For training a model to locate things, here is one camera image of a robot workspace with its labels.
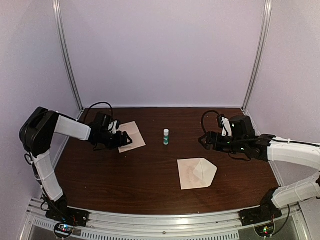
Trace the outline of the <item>beige envelope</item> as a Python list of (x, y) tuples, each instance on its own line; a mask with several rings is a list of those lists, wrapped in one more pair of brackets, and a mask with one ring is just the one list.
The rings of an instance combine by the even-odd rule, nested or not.
[(178, 159), (177, 166), (181, 190), (210, 187), (218, 171), (206, 158)]

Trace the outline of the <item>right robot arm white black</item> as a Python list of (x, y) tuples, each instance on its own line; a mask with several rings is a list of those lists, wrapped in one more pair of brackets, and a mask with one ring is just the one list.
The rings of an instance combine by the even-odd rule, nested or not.
[[(228, 154), (244, 154), (249, 160), (263, 162), (286, 162), (320, 169), (320, 145), (318, 143), (294, 141), (272, 134), (256, 135), (251, 118), (237, 115), (226, 118), (217, 115), (221, 132), (204, 130), (198, 141), (206, 150)], [(276, 209), (287, 205), (320, 197), (320, 174), (317, 172), (288, 186), (280, 186), (268, 191), (261, 206), (256, 210), (259, 220), (268, 220)]]

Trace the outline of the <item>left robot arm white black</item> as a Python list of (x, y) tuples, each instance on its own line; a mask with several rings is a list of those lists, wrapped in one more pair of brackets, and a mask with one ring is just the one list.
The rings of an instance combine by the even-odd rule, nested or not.
[(112, 115), (98, 112), (87, 123), (58, 111), (37, 107), (21, 127), (19, 139), (43, 194), (54, 203), (64, 198), (51, 159), (52, 145), (58, 137), (87, 142), (94, 147), (102, 145), (108, 150), (133, 143), (130, 135), (120, 130), (120, 121)]

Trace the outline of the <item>green white glue stick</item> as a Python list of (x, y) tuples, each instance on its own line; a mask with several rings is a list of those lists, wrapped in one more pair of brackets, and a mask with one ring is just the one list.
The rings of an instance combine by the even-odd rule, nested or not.
[(163, 144), (165, 146), (169, 144), (169, 133), (169, 129), (166, 128), (163, 130)]

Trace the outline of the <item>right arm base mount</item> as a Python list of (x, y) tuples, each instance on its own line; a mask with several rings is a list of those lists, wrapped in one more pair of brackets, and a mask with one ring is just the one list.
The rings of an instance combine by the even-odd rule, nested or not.
[(255, 233), (261, 238), (271, 237), (276, 232), (275, 219), (281, 216), (281, 210), (270, 210), (266, 206), (247, 208), (239, 212), (242, 226), (253, 225)]

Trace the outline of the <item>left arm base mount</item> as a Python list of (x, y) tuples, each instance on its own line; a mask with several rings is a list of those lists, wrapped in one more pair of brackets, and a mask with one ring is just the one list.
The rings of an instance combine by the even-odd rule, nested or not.
[(46, 218), (56, 221), (53, 233), (60, 239), (70, 237), (76, 227), (86, 227), (90, 213), (86, 210), (67, 208), (67, 213), (62, 214), (53, 209), (46, 211)]

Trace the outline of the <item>right aluminium frame post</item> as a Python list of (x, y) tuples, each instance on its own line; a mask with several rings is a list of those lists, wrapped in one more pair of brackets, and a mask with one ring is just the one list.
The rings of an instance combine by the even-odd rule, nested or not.
[(273, 1), (272, 0), (265, 0), (264, 1), (264, 10), (263, 10), (263, 16), (262, 16), (262, 22), (261, 22), (261, 28), (260, 28), (260, 35), (256, 50), (256, 55), (253, 63), (252, 72), (250, 75), (249, 84), (247, 87), (247, 91), (244, 97), (244, 101), (241, 107), (241, 110), (243, 112), (246, 112), (254, 91), (255, 83), (258, 79), (258, 74), (260, 70), (260, 66), (263, 59), (263, 53), (264, 49), (266, 47), (266, 42), (268, 39), (270, 24), (271, 24), (271, 18), (272, 18), (272, 7), (273, 7)]

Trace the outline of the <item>aluminium frame post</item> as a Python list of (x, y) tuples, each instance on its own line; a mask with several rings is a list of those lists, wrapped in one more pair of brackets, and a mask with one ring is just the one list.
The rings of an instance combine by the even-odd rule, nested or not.
[(79, 110), (79, 112), (82, 112), (84, 110), (84, 107), (80, 98), (80, 93), (76, 84), (74, 71), (71, 63), (71, 58), (68, 51), (65, 29), (63, 24), (62, 11), (61, 11), (61, 1), (53, 0), (52, 7), (53, 7), (53, 14), (56, 22), (57, 34), (60, 42), (62, 59), (65, 66), (67, 78), (70, 84), (71, 92), (73, 94), (77, 109)]
[(241, 110), (243, 112), (246, 112), (254, 91), (255, 83), (258, 79), (258, 74), (260, 70), (260, 66), (263, 59), (263, 53), (264, 49), (266, 47), (266, 42), (268, 39), (270, 24), (271, 24), (271, 18), (272, 18), (272, 7), (273, 7), (273, 1), (272, 0), (265, 0), (264, 1), (264, 10), (263, 10), (263, 16), (262, 16), (262, 22), (261, 22), (261, 28), (260, 28), (260, 35), (256, 50), (256, 55), (253, 63), (252, 72), (250, 75), (249, 84), (247, 87), (247, 91), (244, 97), (244, 101), (241, 107)]

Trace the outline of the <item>left aluminium frame post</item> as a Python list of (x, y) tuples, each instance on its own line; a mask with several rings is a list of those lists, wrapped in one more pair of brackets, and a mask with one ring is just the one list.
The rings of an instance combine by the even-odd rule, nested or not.
[(79, 110), (79, 112), (82, 112), (84, 110), (84, 107), (80, 98), (80, 93), (76, 84), (74, 71), (71, 63), (71, 58), (68, 51), (65, 29), (63, 24), (62, 11), (61, 11), (61, 1), (53, 0), (52, 7), (53, 7), (53, 14), (56, 22), (57, 34), (60, 42), (62, 59), (65, 66), (67, 78), (70, 84), (71, 92), (73, 94), (77, 109)]

